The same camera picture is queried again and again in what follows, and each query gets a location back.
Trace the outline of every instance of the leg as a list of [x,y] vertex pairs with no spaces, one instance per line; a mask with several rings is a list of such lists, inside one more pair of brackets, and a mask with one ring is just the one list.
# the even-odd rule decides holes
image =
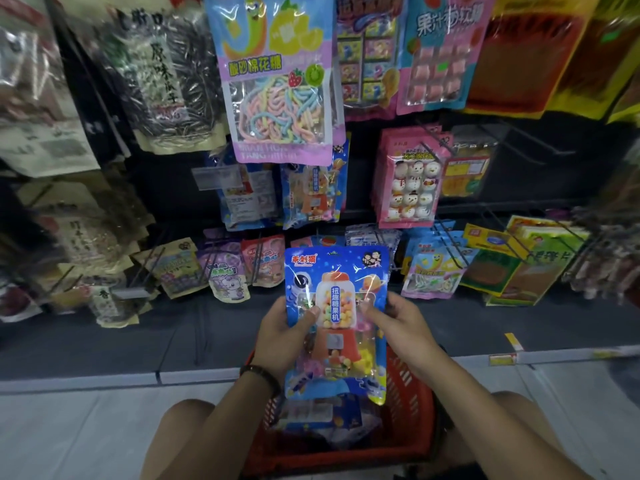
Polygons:
[[188,439],[213,412],[214,405],[198,399],[186,399],[164,413],[151,440],[140,480],[156,480],[175,458]]
[[[503,408],[531,428],[544,441],[556,450],[564,452],[547,418],[535,403],[523,395],[509,391],[494,392],[492,396]],[[446,432],[438,457],[431,463],[420,465],[418,478],[427,479],[451,468],[469,465],[475,461],[476,459],[462,439],[462,435],[453,428]]]

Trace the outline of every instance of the snowman marshmallow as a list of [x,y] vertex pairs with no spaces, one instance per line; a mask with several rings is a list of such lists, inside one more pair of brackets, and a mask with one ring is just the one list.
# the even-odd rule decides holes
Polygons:
[[402,209],[402,217],[411,219],[415,215],[415,207],[405,207]]
[[415,204],[418,203],[418,194],[416,193],[405,194],[402,199],[402,202],[405,205],[414,206]]
[[407,172],[409,171],[409,165],[404,162],[400,162],[396,165],[396,170],[394,172],[394,176],[396,178],[404,178],[406,177]]
[[425,177],[434,178],[440,173],[440,164],[438,162],[429,162],[424,169]]
[[402,192],[404,190],[404,178],[395,178],[391,184],[391,190],[394,192]]
[[417,209],[415,209],[415,216],[418,219],[426,219],[427,217],[429,217],[430,213],[431,210],[428,207],[418,207]]
[[422,183],[422,190],[436,190],[436,186],[437,183],[435,180],[432,180],[430,178],[425,178],[423,183]]
[[433,194],[425,193],[420,195],[420,205],[428,205],[433,202]]
[[406,189],[409,190],[409,192],[420,190],[420,185],[422,185],[422,179],[420,177],[409,177],[406,179]]
[[389,205],[391,207],[400,207],[400,204],[402,204],[402,201],[403,201],[402,195],[396,194],[391,197],[391,202],[389,202]]
[[387,220],[393,221],[398,220],[400,218],[400,210],[394,209],[393,207],[387,211]]
[[421,177],[424,171],[424,163],[421,161],[413,162],[409,167],[409,175],[412,177]]

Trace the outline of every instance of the snowman marshmallow package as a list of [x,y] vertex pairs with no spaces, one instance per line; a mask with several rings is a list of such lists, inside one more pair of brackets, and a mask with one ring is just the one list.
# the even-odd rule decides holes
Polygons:
[[382,131],[373,207],[381,228],[433,225],[442,170],[452,147],[450,133],[440,126],[390,128]]

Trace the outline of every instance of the red shopping basket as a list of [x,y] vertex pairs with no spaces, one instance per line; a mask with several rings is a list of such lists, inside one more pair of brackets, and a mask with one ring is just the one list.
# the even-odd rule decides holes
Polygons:
[[276,402],[270,401],[253,439],[243,475],[288,476],[427,460],[436,429],[433,393],[413,377],[390,347],[387,348],[387,402],[381,411],[382,428],[372,433],[370,448],[309,452],[307,442],[269,428],[276,414]]

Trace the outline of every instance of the forearm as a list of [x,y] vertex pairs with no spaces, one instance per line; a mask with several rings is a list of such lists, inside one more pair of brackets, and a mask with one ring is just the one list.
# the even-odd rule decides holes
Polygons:
[[243,374],[159,480],[236,480],[271,393],[265,379]]
[[491,480],[585,480],[589,477],[508,413],[441,349],[417,371],[438,396]]

